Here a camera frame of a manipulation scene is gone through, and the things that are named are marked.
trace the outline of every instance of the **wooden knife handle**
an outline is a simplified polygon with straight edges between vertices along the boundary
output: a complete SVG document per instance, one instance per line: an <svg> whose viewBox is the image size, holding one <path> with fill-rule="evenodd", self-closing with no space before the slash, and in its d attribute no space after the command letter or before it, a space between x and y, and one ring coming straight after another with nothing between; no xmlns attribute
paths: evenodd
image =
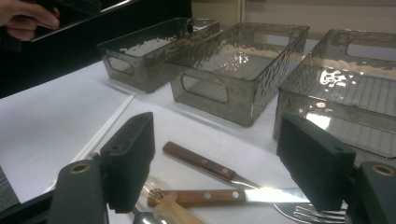
<svg viewBox="0 0 396 224"><path fill-rule="evenodd" d="M163 146L163 152L190 165L203 169L228 182L230 182L236 174L232 169L224 167L210 159L196 154L195 152L189 151L173 142L167 142L165 146Z"/></svg>
<svg viewBox="0 0 396 224"><path fill-rule="evenodd" d="M210 189L210 190L161 190L163 195L175 192L176 202L181 206L208 206L219 204L238 204L246 201L242 189ZM154 207L158 200L148 197L148 206Z"/></svg>

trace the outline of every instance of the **human hand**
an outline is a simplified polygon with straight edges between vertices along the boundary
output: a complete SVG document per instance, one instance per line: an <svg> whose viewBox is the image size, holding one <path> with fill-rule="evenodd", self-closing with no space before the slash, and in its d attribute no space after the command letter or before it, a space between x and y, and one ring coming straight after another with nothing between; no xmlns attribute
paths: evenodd
<svg viewBox="0 0 396 224"><path fill-rule="evenodd" d="M56 8L51 13L38 4L0 0L0 26L5 26L9 35L20 40L33 39L37 25L52 30L59 28L59 15Z"/></svg>

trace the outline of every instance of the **knife blade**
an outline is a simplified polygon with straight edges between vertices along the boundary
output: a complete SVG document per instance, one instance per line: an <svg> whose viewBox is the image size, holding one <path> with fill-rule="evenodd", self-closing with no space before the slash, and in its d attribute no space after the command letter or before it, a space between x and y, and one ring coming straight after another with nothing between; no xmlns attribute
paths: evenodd
<svg viewBox="0 0 396 224"><path fill-rule="evenodd" d="M180 159L192 166L200 168L230 184L238 189L260 189L262 186L237 174L236 171L205 158L195 152L181 147L173 142L167 142L163 146L163 152Z"/></svg>
<svg viewBox="0 0 396 224"><path fill-rule="evenodd" d="M162 195L176 193L181 206L207 206L240 203L309 203L299 189L200 189L159 190ZM154 207L158 199L148 197L148 206Z"/></svg>

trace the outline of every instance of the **white tabletop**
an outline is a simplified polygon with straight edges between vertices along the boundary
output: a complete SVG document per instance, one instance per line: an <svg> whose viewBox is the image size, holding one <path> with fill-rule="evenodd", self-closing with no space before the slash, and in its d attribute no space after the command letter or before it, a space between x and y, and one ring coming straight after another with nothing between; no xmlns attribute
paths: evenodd
<svg viewBox="0 0 396 224"><path fill-rule="evenodd" d="M136 91L132 103L103 143L130 117L154 114L156 155L150 175L162 189L231 189L162 152L173 141L235 170L257 184L296 187L276 155L272 137L276 99L251 127L174 101L166 84L152 94ZM102 62L0 100L0 165L21 202L40 195L90 141L130 92L111 81ZM139 205L146 207L144 199ZM205 223L293 223L271 204L190 208ZM133 215L110 212L110 223L132 223Z"/></svg>

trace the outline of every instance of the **metal fork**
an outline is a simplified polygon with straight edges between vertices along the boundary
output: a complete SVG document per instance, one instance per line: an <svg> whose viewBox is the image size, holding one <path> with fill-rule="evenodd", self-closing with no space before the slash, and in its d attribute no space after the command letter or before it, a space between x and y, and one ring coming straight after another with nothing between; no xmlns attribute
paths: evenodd
<svg viewBox="0 0 396 224"><path fill-rule="evenodd" d="M347 204L340 211L317 212L311 203L274 203L283 216L297 223L346 223Z"/></svg>

